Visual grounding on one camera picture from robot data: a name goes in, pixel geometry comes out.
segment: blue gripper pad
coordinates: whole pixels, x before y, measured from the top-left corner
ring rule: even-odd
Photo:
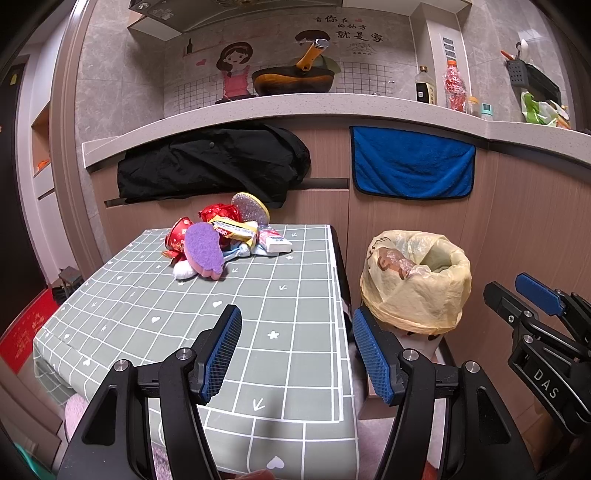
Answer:
[[[226,371],[228,371],[228,365],[236,349],[236,344],[240,338],[242,332],[242,313],[240,309],[235,305],[227,305],[217,322],[224,321],[226,324],[205,365],[201,396],[206,403],[219,393]],[[216,328],[214,327],[211,335],[215,335],[215,331]]]
[[[353,335],[375,392],[390,405],[394,399],[390,367],[360,309],[353,314]]]
[[[558,294],[527,273],[517,275],[515,289],[550,316],[560,316],[564,313],[564,306]]]

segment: black jacket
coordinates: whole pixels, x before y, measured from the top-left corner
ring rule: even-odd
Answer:
[[[237,122],[132,148],[119,162],[117,181],[127,203],[248,192],[279,208],[309,168],[310,152],[290,131]]]

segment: blue towel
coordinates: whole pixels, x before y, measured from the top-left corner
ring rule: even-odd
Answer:
[[[476,148],[393,128],[351,127],[353,183],[363,193],[413,200],[472,191]]]

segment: green plastic bag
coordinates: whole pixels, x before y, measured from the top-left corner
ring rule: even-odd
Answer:
[[[549,127],[570,128],[569,115],[552,100],[537,102],[530,92],[521,94],[521,112],[529,124],[548,125]]]

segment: countertop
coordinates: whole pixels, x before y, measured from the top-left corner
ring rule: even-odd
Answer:
[[[118,137],[84,143],[85,167],[137,145],[195,128],[248,119],[304,115],[354,116],[430,125],[489,141],[546,151],[591,168],[591,135],[545,125],[491,122],[437,105],[355,93],[298,93],[257,97],[180,113]]]

